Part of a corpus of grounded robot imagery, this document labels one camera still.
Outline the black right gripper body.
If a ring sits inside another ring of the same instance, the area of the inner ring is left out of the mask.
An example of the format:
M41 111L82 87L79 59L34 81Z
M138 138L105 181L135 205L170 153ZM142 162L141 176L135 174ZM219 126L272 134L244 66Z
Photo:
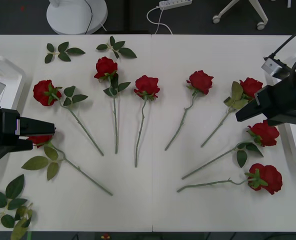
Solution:
M257 95L255 116L264 114L270 120L296 120L296 72Z

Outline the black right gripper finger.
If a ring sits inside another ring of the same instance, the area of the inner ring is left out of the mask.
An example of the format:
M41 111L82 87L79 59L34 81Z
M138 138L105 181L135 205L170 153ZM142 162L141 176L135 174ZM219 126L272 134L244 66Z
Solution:
M236 120L238 122L243 122L253 117L256 117L262 113L260 105L254 99L241 108L236 114Z
M267 118L266 120L269 126L279 126L282 124L296 125L296 117L293 116L286 116L281 118Z

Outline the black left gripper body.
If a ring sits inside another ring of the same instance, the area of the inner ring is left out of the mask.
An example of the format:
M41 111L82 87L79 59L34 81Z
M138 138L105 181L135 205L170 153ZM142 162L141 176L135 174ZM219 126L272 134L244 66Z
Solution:
M20 114L17 110L0 107L0 137L20 135Z

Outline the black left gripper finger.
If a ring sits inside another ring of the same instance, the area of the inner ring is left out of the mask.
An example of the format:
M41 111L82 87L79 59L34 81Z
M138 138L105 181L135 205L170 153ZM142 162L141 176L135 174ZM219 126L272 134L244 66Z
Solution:
M22 137L54 135L56 127L53 123L37 119L20 117L18 119L19 135Z
M8 153L30 151L33 149L33 142L26 139L18 139L10 145L0 144L0 160Z

